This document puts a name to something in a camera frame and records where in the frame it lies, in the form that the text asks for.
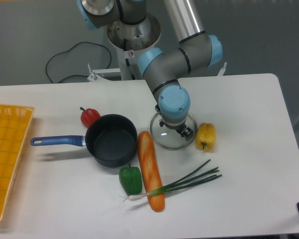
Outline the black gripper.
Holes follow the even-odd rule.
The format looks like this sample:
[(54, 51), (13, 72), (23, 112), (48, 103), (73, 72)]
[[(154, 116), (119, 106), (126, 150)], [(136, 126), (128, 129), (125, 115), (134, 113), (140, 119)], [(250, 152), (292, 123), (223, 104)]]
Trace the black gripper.
[(181, 137), (185, 138), (186, 141), (190, 141), (193, 138), (193, 130), (189, 127), (186, 127), (186, 124), (185, 124), (187, 117), (185, 117), (180, 122), (169, 122), (162, 117), (160, 108), (158, 105), (155, 106), (155, 111), (159, 115), (158, 121), (159, 121), (160, 127), (166, 126), (169, 129), (176, 130), (177, 132), (179, 132)]

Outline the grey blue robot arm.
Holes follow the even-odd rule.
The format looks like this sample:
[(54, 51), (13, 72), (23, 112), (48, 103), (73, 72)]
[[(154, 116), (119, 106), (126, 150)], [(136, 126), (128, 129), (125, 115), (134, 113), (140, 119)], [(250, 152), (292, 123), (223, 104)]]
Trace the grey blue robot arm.
[(122, 80), (144, 79), (156, 100), (160, 126), (175, 130), (186, 140), (194, 132), (186, 125), (190, 98), (179, 78), (221, 60), (223, 48), (205, 32), (191, 0), (165, 1), (179, 48), (157, 48), (159, 21), (147, 11), (144, 0), (79, 0), (78, 8), (89, 28), (107, 28), (107, 38), (117, 51)]

